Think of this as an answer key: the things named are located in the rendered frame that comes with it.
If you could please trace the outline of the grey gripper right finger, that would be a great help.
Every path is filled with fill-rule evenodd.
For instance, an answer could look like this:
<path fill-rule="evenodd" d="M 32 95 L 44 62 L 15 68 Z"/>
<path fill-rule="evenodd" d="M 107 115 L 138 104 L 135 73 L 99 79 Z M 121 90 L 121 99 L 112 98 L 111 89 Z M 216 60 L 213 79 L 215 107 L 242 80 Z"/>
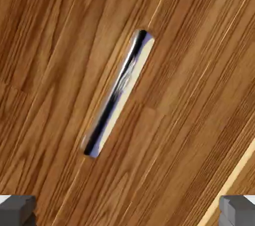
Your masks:
<path fill-rule="evenodd" d="M 223 195 L 219 226 L 255 226 L 255 195 Z"/>

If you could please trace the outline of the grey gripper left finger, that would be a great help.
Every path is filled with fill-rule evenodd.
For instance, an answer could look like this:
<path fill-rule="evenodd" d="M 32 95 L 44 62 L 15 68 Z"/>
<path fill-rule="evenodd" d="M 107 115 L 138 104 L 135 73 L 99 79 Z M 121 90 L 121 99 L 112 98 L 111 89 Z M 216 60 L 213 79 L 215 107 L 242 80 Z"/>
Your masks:
<path fill-rule="evenodd" d="M 0 195 L 0 226 L 36 226 L 36 197 Z"/>

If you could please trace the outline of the wooden drawer front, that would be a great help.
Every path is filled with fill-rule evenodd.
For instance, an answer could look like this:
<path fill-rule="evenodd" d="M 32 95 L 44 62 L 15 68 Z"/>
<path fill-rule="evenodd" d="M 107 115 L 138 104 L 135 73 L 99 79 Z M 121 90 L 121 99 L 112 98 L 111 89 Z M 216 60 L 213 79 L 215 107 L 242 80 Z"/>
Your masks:
<path fill-rule="evenodd" d="M 98 157 L 81 143 L 155 38 Z M 218 226 L 255 194 L 255 0 L 0 0 L 0 194 L 36 226 Z"/>

